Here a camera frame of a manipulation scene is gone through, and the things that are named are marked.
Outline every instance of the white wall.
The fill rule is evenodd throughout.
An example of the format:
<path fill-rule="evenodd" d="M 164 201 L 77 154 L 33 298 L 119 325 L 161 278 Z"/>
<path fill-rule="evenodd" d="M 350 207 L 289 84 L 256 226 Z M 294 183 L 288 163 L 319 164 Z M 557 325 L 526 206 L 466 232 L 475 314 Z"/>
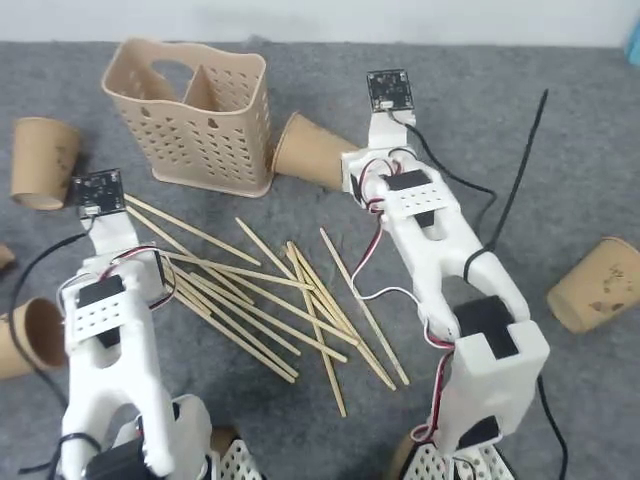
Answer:
<path fill-rule="evenodd" d="M 0 40 L 620 46 L 640 0 L 0 0 Z"/>

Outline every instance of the hole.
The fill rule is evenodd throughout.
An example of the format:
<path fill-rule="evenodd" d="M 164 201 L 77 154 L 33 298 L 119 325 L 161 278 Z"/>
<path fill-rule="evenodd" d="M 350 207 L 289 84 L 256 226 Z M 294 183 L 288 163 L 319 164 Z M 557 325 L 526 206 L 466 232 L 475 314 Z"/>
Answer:
<path fill-rule="evenodd" d="M 193 77 L 193 70 L 183 63 L 171 60 L 156 60 L 151 64 L 151 68 L 169 82 L 173 89 L 174 97 L 184 97 L 184 94 L 187 91 L 187 86 Z"/>

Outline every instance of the perforated basket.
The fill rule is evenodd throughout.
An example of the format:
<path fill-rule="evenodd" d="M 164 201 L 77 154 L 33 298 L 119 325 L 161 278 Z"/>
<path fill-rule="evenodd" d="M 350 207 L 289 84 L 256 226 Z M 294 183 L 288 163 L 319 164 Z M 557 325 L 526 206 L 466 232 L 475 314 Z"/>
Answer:
<path fill-rule="evenodd" d="M 194 72 L 183 99 L 153 68 L 166 60 Z M 130 39 L 116 51 L 102 88 L 158 180 L 258 197 L 273 178 L 265 70 L 257 54 Z"/>

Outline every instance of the circuit board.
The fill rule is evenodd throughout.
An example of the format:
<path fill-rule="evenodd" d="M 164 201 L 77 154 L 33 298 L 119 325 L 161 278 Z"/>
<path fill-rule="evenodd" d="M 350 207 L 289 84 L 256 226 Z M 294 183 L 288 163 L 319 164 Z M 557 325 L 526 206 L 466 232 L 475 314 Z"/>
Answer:
<path fill-rule="evenodd" d="M 369 72 L 367 85 L 374 113 L 413 109 L 413 97 L 406 70 Z"/>
<path fill-rule="evenodd" d="M 73 192 L 80 219 L 125 211 L 120 170 L 104 170 L 73 178 Z"/>

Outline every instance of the perforated bracket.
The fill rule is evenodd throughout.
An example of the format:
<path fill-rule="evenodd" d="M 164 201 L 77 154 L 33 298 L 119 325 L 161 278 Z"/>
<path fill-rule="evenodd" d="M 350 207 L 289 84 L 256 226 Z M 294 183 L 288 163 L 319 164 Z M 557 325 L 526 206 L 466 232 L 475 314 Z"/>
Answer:
<path fill-rule="evenodd" d="M 124 291 L 84 307 L 78 308 L 71 319 L 73 343 L 79 343 L 103 332 L 120 327 L 127 319 L 137 318 L 139 310 L 136 296 Z"/>
<path fill-rule="evenodd" d="M 455 203 L 451 192 L 437 183 L 427 183 L 404 190 L 389 191 L 385 197 L 386 212 L 404 219 L 420 213 L 432 212 Z"/>

